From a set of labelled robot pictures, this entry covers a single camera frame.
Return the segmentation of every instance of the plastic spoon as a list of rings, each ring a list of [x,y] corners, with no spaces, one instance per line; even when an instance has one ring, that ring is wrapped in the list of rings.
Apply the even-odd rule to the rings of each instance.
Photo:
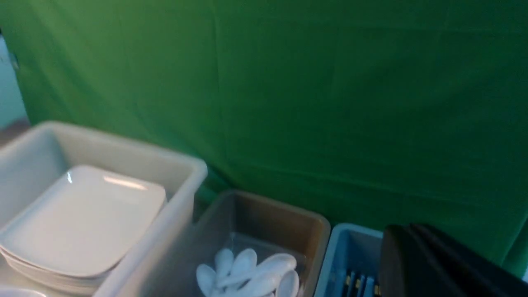
[[[299,292],[299,275],[290,270],[282,276],[277,287],[277,297],[296,297]]]
[[[216,279],[216,272],[205,264],[198,265],[196,268],[196,281],[198,287],[205,297],[211,296],[214,288],[214,280]]]
[[[226,277],[233,266],[233,252],[228,248],[223,248],[216,253],[214,265],[216,268],[216,277],[222,279]]]
[[[245,286],[234,292],[225,292],[217,297],[263,297],[272,293],[280,283],[277,273],[267,272],[252,278]]]
[[[237,275],[230,275],[219,279],[217,282],[218,287],[225,287],[229,285],[234,285],[237,283],[244,282],[248,279],[255,279],[264,273],[275,273],[279,277],[282,277],[286,272],[294,270],[297,267],[297,260],[292,255],[279,253],[274,254],[273,256],[262,261],[254,270],[247,273],[241,273]]]
[[[231,267],[231,275],[239,275],[242,273],[249,272],[257,266],[257,253],[252,248],[247,248],[241,251],[234,259],[233,266]],[[227,292],[236,291],[244,282],[230,285],[227,288]]]

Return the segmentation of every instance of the black container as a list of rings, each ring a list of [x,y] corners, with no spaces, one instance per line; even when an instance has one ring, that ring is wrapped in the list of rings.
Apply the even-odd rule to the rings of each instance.
[[[200,297],[196,282],[199,264],[214,267],[214,256],[223,247],[235,254],[251,247],[258,263],[278,252],[295,256],[301,283],[298,297],[312,297],[329,235],[330,224],[321,215],[254,194],[228,191],[165,257],[142,295]]]

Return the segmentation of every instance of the white plate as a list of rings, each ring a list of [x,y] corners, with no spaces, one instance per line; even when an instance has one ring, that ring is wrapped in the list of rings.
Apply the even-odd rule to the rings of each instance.
[[[17,287],[0,287],[0,297],[46,297],[46,295]]]
[[[15,262],[11,262],[10,260],[6,260],[6,263],[16,271],[24,274],[26,277],[37,281],[41,284],[52,286],[52,285],[67,285],[67,286],[76,286],[76,287],[91,287],[91,288],[98,288],[103,281],[105,281],[104,278],[102,279],[85,279],[84,281],[82,279],[68,279],[67,277],[57,277],[55,275],[49,275],[45,273],[40,273],[38,271],[31,270],[25,266],[20,266]]]
[[[60,284],[60,283],[50,283],[47,281],[43,281],[39,278],[35,278],[33,276],[27,275],[24,271],[19,270],[18,267],[11,266],[11,268],[37,283],[43,284],[45,286],[48,286],[58,291],[67,292],[67,293],[71,293],[75,295],[91,296],[95,293],[95,291],[97,291],[97,288],[98,288],[98,287],[75,286],[75,285]]]
[[[164,203],[160,185],[76,166],[4,227],[0,247],[50,272],[97,277],[139,241]]]

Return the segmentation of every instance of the green backdrop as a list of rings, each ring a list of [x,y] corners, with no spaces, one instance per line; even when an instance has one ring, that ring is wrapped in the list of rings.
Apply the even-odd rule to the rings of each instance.
[[[229,186],[528,262],[523,0],[2,0],[33,123],[207,161]]]

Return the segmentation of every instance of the storage bin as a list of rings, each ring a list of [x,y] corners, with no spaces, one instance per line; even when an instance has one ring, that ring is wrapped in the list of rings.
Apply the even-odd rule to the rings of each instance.
[[[299,297],[312,297],[323,262],[330,224],[321,215],[241,191],[221,194],[184,240],[175,243],[164,262],[149,272],[149,281],[129,280],[120,297],[200,297],[196,267],[214,267],[223,247],[236,254],[247,247],[257,252],[258,263],[286,252],[298,260]]]
[[[161,184],[169,199],[145,236],[95,294],[113,296],[139,263],[143,267],[156,265],[168,244],[190,224],[194,194],[207,175],[207,167],[202,160],[157,146],[69,124],[44,123],[0,149],[0,227],[78,164]],[[48,297],[69,296],[17,274],[3,257],[0,285],[34,289]]]
[[[354,224],[334,230],[315,297],[372,297],[378,278],[383,233]]]

